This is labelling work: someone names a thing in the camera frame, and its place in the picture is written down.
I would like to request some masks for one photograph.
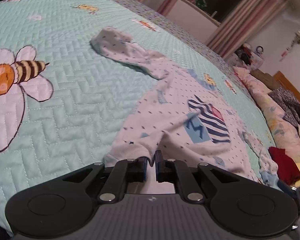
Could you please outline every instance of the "red cloth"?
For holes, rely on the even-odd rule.
[[[278,177],[286,184],[292,185],[300,180],[300,171],[295,162],[285,154],[285,149],[270,147],[269,153],[278,165]]]

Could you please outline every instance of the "gray blanket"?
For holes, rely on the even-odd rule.
[[[283,119],[298,127],[298,124],[300,124],[300,102],[293,93],[279,87],[268,95],[285,111]]]

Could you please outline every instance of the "headboard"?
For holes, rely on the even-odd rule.
[[[285,88],[290,90],[294,96],[299,100],[300,102],[300,92],[291,84],[291,82],[280,72],[278,71],[274,78]]]

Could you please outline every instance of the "white wall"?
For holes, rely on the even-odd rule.
[[[300,28],[300,15],[287,10],[277,16],[248,43],[255,49],[263,46],[264,63],[260,70],[274,75],[281,71],[300,92],[300,45],[295,45],[282,62],[281,54],[290,47],[295,32]]]
[[[184,28],[202,43],[205,43],[218,28],[204,15],[182,0],[177,1],[167,18]]]

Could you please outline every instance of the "striped patch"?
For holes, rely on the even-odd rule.
[[[200,109],[199,120],[207,128],[209,136],[214,143],[230,143],[230,135],[227,126],[218,109],[212,104],[207,104],[197,96],[196,100],[188,100],[188,106],[192,109]]]
[[[18,83],[35,78],[46,68],[46,64],[43,61],[34,60],[17,61],[16,66],[18,70]]]

